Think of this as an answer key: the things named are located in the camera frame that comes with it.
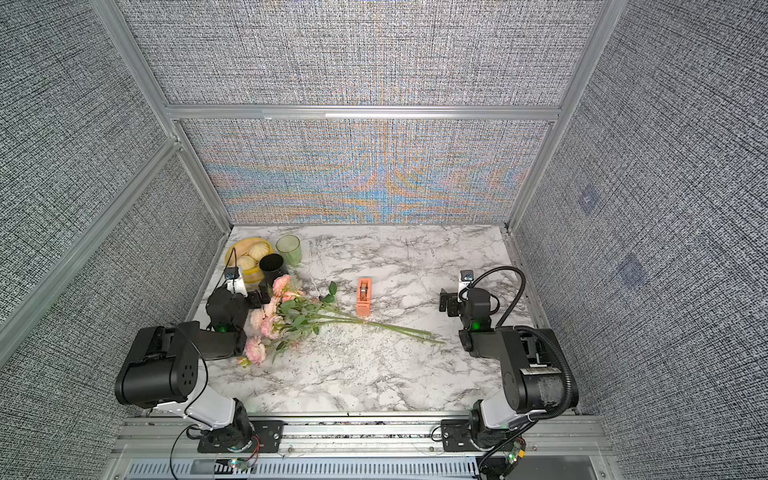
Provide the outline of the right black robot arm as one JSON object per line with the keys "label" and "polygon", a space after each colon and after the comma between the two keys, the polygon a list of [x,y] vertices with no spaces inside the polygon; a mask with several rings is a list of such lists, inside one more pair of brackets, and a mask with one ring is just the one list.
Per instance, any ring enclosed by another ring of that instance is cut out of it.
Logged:
{"label": "right black robot arm", "polygon": [[446,451],[488,451],[578,405],[575,376],[551,329],[492,326],[491,294],[483,289],[442,290],[439,310],[461,319],[459,339],[470,356],[499,362],[502,382],[497,393],[475,402],[466,420],[441,422]]}

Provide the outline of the orange tape dispenser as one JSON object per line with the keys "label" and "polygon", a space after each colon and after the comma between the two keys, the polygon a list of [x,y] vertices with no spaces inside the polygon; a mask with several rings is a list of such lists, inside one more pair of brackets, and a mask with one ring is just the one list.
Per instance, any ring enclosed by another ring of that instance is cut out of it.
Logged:
{"label": "orange tape dispenser", "polygon": [[360,278],[356,295],[356,314],[359,317],[367,318],[371,315],[372,304],[372,280],[370,278]]}

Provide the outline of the green glass cup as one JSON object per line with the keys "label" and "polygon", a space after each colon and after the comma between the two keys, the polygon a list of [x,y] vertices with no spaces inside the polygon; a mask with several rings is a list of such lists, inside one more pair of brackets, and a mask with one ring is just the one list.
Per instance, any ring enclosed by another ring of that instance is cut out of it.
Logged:
{"label": "green glass cup", "polygon": [[301,240],[296,235],[283,235],[278,239],[275,247],[289,266],[295,267],[301,264],[303,260]]}

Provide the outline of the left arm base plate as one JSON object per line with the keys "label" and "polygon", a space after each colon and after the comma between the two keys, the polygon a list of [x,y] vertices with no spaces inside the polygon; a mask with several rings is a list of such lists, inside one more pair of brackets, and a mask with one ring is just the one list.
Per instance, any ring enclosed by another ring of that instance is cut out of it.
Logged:
{"label": "left arm base plate", "polygon": [[197,446],[198,453],[277,453],[283,437],[285,423],[280,420],[251,421],[242,430],[227,426],[203,431]]}

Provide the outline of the pink flower bouquet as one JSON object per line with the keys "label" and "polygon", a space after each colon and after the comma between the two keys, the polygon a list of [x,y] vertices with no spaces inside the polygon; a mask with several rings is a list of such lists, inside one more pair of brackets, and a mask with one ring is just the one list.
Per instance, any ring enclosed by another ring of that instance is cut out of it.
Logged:
{"label": "pink flower bouquet", "polygon": [[325,294],[311,297],[286,274],[278,277],[268,292],[267,303],[251,310],[247,316],[245,346],[237,358],[242,368],[260,366],[332,325],[371,326],[421,342],[441,342],[429,331],[376,322],[343,311],[337,302],[338,285],[334,281],[329,283]]}

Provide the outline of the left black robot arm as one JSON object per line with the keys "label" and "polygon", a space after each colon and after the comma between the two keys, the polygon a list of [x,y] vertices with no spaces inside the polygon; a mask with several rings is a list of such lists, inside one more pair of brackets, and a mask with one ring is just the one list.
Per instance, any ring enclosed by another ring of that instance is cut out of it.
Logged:
{"label": "left black robot arm", "polygon": [[213,388],[208,364],[245,354],[248,315],[266,302],[263,288],[218,287],[206,303],[208,327],[189,321],[139,330],[115,380],[117,401],[191,421],[201,453],[262,449],[270,427],[255,425],[241,400]]}

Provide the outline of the aluminium front rail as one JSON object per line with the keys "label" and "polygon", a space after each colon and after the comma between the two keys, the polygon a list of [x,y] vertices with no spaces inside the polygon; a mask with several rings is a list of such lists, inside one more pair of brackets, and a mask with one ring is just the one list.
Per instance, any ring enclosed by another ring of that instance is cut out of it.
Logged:
{"label": "aluminium front rail", "polygon": [[[366,414],[257,415],[251,421],[285,423],[277,453],[285,458],[320,456],[438,456],[487,451],[445,452],[439,431],[443,419],[467,419],[462,412],[394,412]],[[184,420],[168,416],[128,419],[111,455],[146,455],[153,458],[199,454],[199,440],[183,429]],[[537,424],[523,434],[525,453],[539,456],[610,456],[613,453],[596,416],[565,415]]]}

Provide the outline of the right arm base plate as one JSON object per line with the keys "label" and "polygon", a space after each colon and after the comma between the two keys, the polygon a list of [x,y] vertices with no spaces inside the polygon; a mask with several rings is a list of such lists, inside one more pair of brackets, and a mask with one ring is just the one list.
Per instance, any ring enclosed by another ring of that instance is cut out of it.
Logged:
{"label": "right arm base plate", "polygon": [[513,430],[491,429],[470,419],[443,419],[439,430],[445,452],[488,451],[515,435]]}

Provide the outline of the steamed bun in bowl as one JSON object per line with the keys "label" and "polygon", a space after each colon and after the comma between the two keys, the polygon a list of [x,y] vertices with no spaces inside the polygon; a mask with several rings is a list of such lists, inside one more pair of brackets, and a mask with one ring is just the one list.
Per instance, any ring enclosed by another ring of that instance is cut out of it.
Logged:
{"label": "steamed bun in bowl", "polygon": [[253,270],[258,266],[257,261],[249,255],[238,257],[236,264],[243,271]]}

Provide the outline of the yellow bowl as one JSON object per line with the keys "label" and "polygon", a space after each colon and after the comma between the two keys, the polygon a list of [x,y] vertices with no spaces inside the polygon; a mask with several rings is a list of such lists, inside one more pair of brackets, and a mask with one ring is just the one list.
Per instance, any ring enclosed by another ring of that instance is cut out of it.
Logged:
{"label": "yellow bowl", "polygon": [[264,278],[260,261],[274,253],[272,245],[263,238],[251,237],[236,242],[225,255],[227,267],[238,267],[246,284],[258,284]]}

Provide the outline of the black mug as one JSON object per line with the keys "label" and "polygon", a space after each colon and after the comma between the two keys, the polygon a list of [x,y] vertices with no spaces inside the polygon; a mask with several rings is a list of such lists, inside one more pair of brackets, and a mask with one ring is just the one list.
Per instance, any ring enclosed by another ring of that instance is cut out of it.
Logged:
{"label": "black mug", "polygon": [[264,283],[271,288],[274,282],[280,277],[288,274],[286,262],[282,255],[271,253],[262,257],[259,261]]}

